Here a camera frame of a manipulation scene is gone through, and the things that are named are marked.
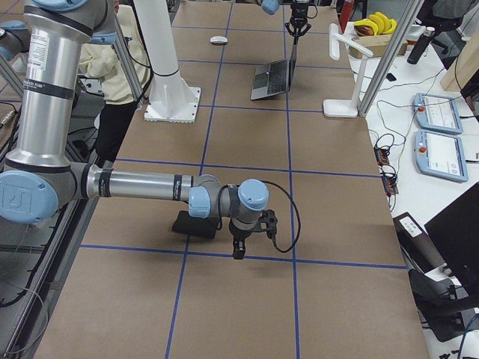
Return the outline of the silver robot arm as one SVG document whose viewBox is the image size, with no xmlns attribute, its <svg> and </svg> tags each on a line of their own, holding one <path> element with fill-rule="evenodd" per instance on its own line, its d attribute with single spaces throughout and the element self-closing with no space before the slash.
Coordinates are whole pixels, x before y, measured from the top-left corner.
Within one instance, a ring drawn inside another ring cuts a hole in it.
<svg viewBox="0 0 479 359">
<path fill-rule="evenodd" d="M 114 40 L 116 16 L 111 1 L 27 1 L 31 26 L 28 65 L 16 147 L 1 173 L 1 216 L 33 224 L 49 218 L 71 200 L 133 197 L 183 201 L 203 224 L 229 218 L 233 256 L 245 255 L 252 233 L 275 236 L 276 218 L 267 209 L 269 191 L 248 179 L 221 185 L 210 175 L 116 171 L 65 156 L 82 46 L 95 34 Z"/>
<path fill-rule="evenodd" d="M 310 3 L 309 1 L 264 0 L 257 1 L 257 3 L 268 15 L 275 14 L 279 10 L 280 6 L 289 5 L 291 15 L 289 20 L 284 24 L 284 27 L 294 40 L 298 40 L 300 37 L 307 34 L 311 29 L 311 24 L 308 22 L 308 9 L 314 4 Z"/>
</svg>

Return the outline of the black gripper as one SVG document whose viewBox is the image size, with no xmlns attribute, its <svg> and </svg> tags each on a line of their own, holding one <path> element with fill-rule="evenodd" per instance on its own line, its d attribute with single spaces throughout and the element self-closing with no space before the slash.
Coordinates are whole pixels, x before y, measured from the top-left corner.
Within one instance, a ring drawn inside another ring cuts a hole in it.
<svg viewBox="0 0 479 359">
<path fill-rule="evenodd" d="M 293 37 L 304 36 L 311 25 L 308 23 L 309 1 L 288 1 L 291 9 L 291 16 L 288 22 L 284 24 L 288 33 Z"/>
<path fill-rule="evenodd" d="M 245 241 L 252 234 L 252 231 L 241 230 L 234 223 L 229 223 L 228 229 L 233 236 L 233 258 L 243 260 L 246 253 Z"/>
</svg>

